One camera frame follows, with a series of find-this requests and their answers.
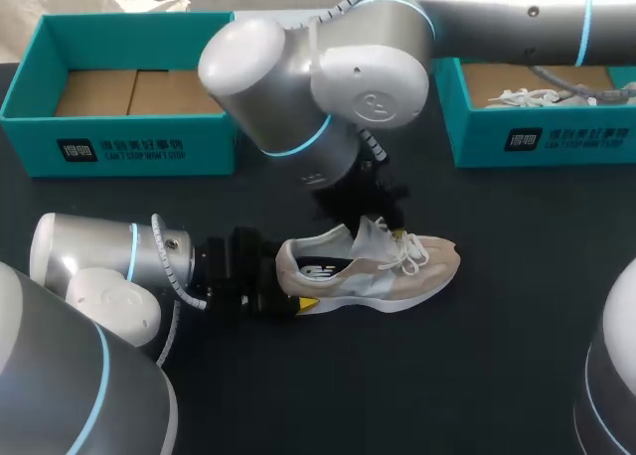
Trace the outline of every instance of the shoe sole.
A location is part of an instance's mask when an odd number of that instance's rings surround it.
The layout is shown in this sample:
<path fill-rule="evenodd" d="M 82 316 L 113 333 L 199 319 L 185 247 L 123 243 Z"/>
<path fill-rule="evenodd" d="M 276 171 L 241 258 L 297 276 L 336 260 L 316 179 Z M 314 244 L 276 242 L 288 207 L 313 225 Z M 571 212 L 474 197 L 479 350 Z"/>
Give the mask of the shoe sole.
<path fill-rule="evenodd" d="M 331 311 L 335 311 L 344 306 L 367 306 L 383 313 L 398 313 L 399 311 L 410 309 L 413 306 L 417 306 L 427 299 L 432 298 L 453 280 L 455 274 L 457 273 L 455 272 L 447 281 L 440 284 L 435 289 L 428 291 L 427 293 L 420 294 L 419 296 L 415 296 L 413 298 L 402 299 L 399 301 L 366 298 L 364 296 L 340 296 L 338 298 L 324 299 L 317 298 L 320 301 L 318 305 L 314 306 L 306 312 L 300 313 L 298 316 L 311 316 L 315 314 L 330 313 Z"/>

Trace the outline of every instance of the brown cardboard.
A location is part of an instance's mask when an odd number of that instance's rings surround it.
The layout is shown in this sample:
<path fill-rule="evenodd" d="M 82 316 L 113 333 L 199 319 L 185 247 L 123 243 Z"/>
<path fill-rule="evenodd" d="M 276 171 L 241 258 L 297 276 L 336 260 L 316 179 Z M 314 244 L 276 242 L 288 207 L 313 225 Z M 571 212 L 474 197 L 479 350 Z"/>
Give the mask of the brown cardboard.
<path fill-rule="evenodd" d="M 126 115 L 136 71 L 71 71 L 56 117 Z"/>
<path fill-rule="evenodd" d="M 220 113 L 196 71 L 71 71 L 56 117 Z"/>
<path fill-rule="evenodd" d="M 196 71 L 169 71 L 168 86 L 175 114 L 220 114 L 224 111 L 201 85 Z"/>
<path fill-rule="evenodd" d="M 132 92 L 130 115 L 219 114 L 196 71 L 140 71 Z"/>
<path fill-rule="evenodd" d="M 598 90 L 614 89 L 614 84 L 605 67 L 547 66 L 546 69 L 573 84 L 584 84 Z M 512 92 L 522 87 L 527 90 L 561 90 L 541 79 L 525 66 L 465 64 L 462 65 L 462 71 L 475 108 L 498 103 L 488 99 L 500 96 L 505 89 Z"/>
<path fill-rule="evenodd" d="M 140 71 L 132 91 L 129 115 L 170 114 L 167 71 Z"/>

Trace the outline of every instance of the white cloth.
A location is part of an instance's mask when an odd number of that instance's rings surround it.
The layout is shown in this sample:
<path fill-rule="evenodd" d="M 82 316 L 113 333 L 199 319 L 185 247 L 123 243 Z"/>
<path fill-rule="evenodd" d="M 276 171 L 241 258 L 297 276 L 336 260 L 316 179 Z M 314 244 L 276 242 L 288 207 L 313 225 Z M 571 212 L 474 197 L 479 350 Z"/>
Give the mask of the white cloth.
<path fill-rule="evenodd" d="M 189 5 L 188 0 L 0 0 L 0 63 L 20 61 L 43 14 L 187 11 Z"/>

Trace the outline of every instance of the beige suede panel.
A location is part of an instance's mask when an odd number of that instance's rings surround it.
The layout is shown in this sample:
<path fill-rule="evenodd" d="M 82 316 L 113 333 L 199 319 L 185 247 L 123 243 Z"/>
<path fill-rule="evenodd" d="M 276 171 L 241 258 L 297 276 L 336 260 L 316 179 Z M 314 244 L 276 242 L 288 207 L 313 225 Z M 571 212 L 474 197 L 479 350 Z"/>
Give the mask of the beige suede panel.
<path fill-rule="evenodd" d="M 455 251 L 455 243 L 441 238 L 429 238 L 422 236 L 420 239 L 424 247 L 429 251 L 430 259 L 419 269 L 414 276 L 397 277 L 391 288 L 389 297 L 392 301 L 414 298 L 432 291 L 436 287 L 451 279 L 459 268 L 461 258 Z M 432 276 L 429 268 L 439 265 L 440 271 Z"/>

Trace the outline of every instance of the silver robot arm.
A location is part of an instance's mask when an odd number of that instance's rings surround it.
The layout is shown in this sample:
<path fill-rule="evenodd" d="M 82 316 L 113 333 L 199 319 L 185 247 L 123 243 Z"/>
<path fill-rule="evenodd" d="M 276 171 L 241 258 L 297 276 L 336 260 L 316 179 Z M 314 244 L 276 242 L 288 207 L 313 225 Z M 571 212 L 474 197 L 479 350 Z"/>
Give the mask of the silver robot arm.
<path fill-rule="evenodd" d="M 209 93 L 263 153 L 312 191 L 351 179 L 361 153 L 353 124 L 391 129 L 419 115 L 434 58 L 636 62 L 636 0 L 343 3 L 342 14 L 299 29 L 265 19 L 230 23 L 199 64 Z M 353 192 L 346 188 L 335 200 Z"/>

